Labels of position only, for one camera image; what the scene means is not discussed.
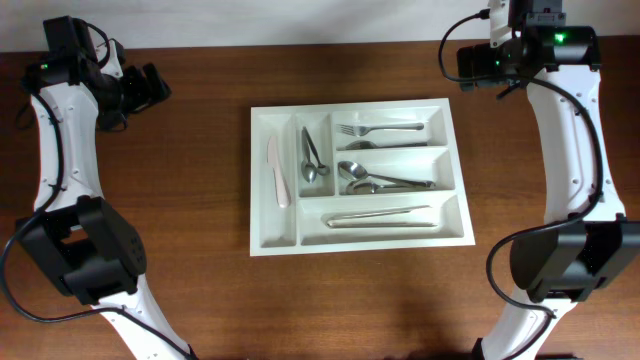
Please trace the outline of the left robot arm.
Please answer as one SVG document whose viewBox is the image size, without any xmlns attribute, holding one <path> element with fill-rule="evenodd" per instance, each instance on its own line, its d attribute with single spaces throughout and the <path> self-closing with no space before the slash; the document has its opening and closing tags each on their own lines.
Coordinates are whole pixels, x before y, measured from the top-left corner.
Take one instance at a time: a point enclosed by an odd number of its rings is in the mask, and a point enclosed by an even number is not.
<svg viewBox="0 0 640 360">
<path fill-rule="evenodd" d="M 95 145 L 97 131 L 126 129 L 171 89 L 153 64 L 127 66 L 117 40 L 94 45 L 93 24 L 63 16 L 43 27 L 48 51 L 23 78 L 39 131 L 38 194 L 8 243 L 84 305 L 78 318 L 103 316 L 136 358 L 193 359 L 149 289 L 140 235 L 104 198 Z"/>
</svg>

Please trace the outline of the steel fork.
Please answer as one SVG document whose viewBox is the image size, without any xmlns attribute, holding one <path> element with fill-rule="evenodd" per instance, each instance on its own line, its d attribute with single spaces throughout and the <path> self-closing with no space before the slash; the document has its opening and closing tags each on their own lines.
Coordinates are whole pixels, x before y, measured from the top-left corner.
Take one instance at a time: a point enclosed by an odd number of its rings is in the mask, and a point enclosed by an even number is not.
<svg viewBox="0 0 640 360">
<path fill-rule="evenodd" d="M 337 130 L 345 135 L 354 137 L 364 137 L 373 131 L 420 131 L 425 127 L 422 123 L 398 124 L 398 125 L 378 125 L 378 126 L 356 126 L 338 124 Z"/>
<path fill-rule="evenodd" d="M 345 146 L 346 150 L 371 150 L 371 149 L 384 149 L 384 148 L 405 148 L 405 147 L 421 147 L 427 146 L 427 142 L 421 143 L 408 143 L 408 144 L 396 144 L 396 145 L 377 145 L 374 142 L 360 140 L 352 142 Z"/>
</svg>

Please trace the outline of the white plastic cutlery tray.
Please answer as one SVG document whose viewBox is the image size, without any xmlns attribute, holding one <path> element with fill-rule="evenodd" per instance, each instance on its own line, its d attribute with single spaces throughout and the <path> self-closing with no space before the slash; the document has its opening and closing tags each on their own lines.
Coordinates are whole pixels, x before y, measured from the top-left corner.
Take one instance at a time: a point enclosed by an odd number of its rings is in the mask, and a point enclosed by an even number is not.
<svg viewBox="0 0 640 360">
<path fill-rule="evenodd" d="M 338 124 L 378 126 L 422 123 L 420 131 L 373 131 L 364 137 L 340 133 Z M 309 184 L 301 173 L 301 130 L 306 127 L 320 160 L 330 168 Z M 279 157 L 291 205 L 276 201 L 274 174 L 267 163 L 270 136 L 278 138 Z M 360 140 L 377 145 L 427 142 L 427 146 L 346 150 Z M 338 171 L 340 161 L 368 172 L 414 181 L 433 181 L 435 189 L 347 195 L 352 182 Z M 254 256 L 465 246 L 474 243 L 449 102 L 445 99 L 255 107 L 251 111 L 250 252 Z M 330 229 L 336 214 L 429 205 L 431 228 Z"/>
</svg>

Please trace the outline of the small steel teaspoon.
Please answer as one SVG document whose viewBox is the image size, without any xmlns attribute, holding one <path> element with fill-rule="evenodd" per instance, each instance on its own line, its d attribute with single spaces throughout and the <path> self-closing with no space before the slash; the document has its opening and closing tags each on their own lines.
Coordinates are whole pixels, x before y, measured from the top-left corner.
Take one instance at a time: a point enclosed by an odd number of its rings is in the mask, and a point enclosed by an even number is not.
<svg viewBox="0 0 640 360">
<path fill-rule="evenodd" d="M 309 134 L 305 127 L 301 130 L 301 144 L 303 152 L 303 160 L 301 162 L 301 173 L 304 180 L 312 184 L 318 175 L 318 170 L 315 164 L 311 161 L 311 149 L 309 142 Z"/>
<path fill-rule="evenodd" d="M 317 148 L 316 148 L 316 146 L 315 146 L 315 144 L 314 144 L 314 142 L 313 142 L 313 140 L 312 140 L 312 138 L 310 136 L 309 131 L 307 130 L 306 127 L 303 127 L 302 128 L 302 132 L 303 132 L 303 135 L 306 137 L 306 140 L 307 140 L 307 143 L 308 143 L 308 146 L 309 146 L 309 149 L 310 149 L 311 153 L 314 155 L 314 157 L 316 159 L 318 174 L 321 175 L 321 176 L 329 175 L 330 174 L 330 168 L 327 165 L 325 165 L 325 164 L 323 164 L 321 162 L 318 150 L 317 150 Z"/>
</svg>

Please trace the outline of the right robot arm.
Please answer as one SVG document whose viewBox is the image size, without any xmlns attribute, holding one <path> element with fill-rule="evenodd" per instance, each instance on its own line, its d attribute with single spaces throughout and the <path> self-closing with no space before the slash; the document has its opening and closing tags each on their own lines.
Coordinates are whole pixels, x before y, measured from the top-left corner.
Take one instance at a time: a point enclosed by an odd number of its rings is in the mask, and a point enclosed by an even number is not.
<svg viewBox="0 0 640 360">
<path fill-rule="evenodd" d="M 559 1 L 492 0 L 479 17 L 487 43 L 457 53 L 465 91 L 522 89 L 539 130 L 546 179 L 542 225 L 500 241 L 515 287 L 475 359 L 533 359 L 560 319 L 607 287 L 638 255 L 608 166 L 599 111 L 601 53 L 589 26 L 570 26 Z"/>
</svg>

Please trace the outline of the steel tongs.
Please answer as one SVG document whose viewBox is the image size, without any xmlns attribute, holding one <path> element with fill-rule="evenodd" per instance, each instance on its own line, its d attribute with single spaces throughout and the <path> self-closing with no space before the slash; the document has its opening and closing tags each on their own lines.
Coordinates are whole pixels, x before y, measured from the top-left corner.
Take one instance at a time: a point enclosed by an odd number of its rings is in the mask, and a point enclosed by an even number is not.
<svg viewBox="0 0 640 360">
<path fill-rule="evenodd" d="M 377 211 L 336 214 L 324 220 L 330 229 L 348 228 L 431 228 L 437 223 L 426 218 L 429 205 L 397 207 Z"/>
</svg>

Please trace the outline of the large steel spoon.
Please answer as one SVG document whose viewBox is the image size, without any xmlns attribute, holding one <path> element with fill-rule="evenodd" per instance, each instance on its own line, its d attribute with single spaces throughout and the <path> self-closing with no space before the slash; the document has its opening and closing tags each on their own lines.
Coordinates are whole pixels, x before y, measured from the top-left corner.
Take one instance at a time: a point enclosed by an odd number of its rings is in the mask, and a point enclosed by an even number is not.
<svg viewBox="0 0 640 360">
<path fill-rule="evenodd" d="M 382 193 L 396 193 L 396 192 L 408 192 L 408 191 L 423 191 L 432 188 L 435 185 L 434 182 L 427 181 L 424 183 L 418 183 L 417 185 L 399 185 L 399 184 L 385 184 L 379 185 L 374 182 L 352 182 L 346 186 L 345 193 L 347 195 L 367 195 L 367 194 L 382 194 Z"/>
<path fill-rule="evenodd" d="M 375 178 L 387 182 L 394 183 L 396 185 L 401 185 L 405 187 L 413 187 L 419 189 L 435 189 L 436 183 L 433 181 L 414 181 L 414 180 L 405 180 L 395 177 L 389 177 L 385 175 L 374 174 L 368 172 L 363 165 L 360 165 L 356 162 L 352 161 L 340 161 L 338 163 L 338 171 L 339 174 L 350 181 L 362 181 L 367 178 Z"/>
</svg>

